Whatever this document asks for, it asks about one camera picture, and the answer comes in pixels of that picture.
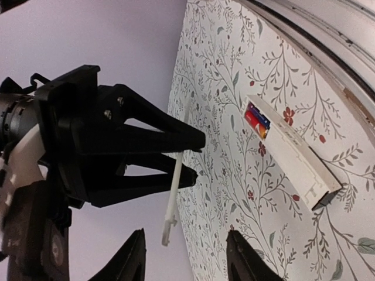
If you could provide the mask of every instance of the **white tablecloth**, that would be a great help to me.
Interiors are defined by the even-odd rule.
[[[357,113],[312,66],[247,8],[229,0],[186,8],[169,113],[206,133],[185,153],[197,185],[178,205],[196,280],[227,280],[226,237],[239,230],[287,280],[375,280],[375,148]],[[259,94],[343,184],[311,212],[241,116]]]

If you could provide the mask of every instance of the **blue battery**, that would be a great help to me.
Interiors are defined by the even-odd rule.
[[[254,106],[254,104],[249,103],[247,110],[249,110],[266,129],[270,128],[270,120],[268,120],[267,117],[261,114],[258,108]]]

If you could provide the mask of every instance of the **orange battery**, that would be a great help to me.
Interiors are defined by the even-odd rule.
[[[249,125],[258,133],[261,139],[265,139],[267,136],[267,129],[262,125],[262,123],[252,114],[250,111],[246,111],[245,119]]]

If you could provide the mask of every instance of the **screw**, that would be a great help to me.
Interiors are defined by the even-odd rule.
[[[105,110],[104,111],[104,116],[107,117],[109,120],[111,120],[112,119],[112,111]]]
[[[123,97],[118,97],[118,98],[117,98],[117,101],[118,101],[118,103],[120,104],[120,106],[123,106],[123,105],[124,105],[124,98],[123,98]]]

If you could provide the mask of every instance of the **white plastic stick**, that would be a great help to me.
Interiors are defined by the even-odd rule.
[[[185,117],[183,120],[185,123],[187,123],[189,120],[189,112],[190,112],[190,105],[192,103],[192,97],[187,102]],[[173,179],[172,179],[172,185],[171,185],[171,193],[169,194],[169,201],[168,201],[168,206],[167,206],[166,214],[165,214],[164,230],[163,230],[163,237],[162,237],[163,246],[168,246],[169,234],[171,233],[171,226],[172,224],[173,226],[176,226],[177,224],[177,221],[175,218],[175,208],[177,204],[178,186],[180,183],[182,157],[183,157],[183,152],[180,152],[177,154],[175,171],[173,173]]]

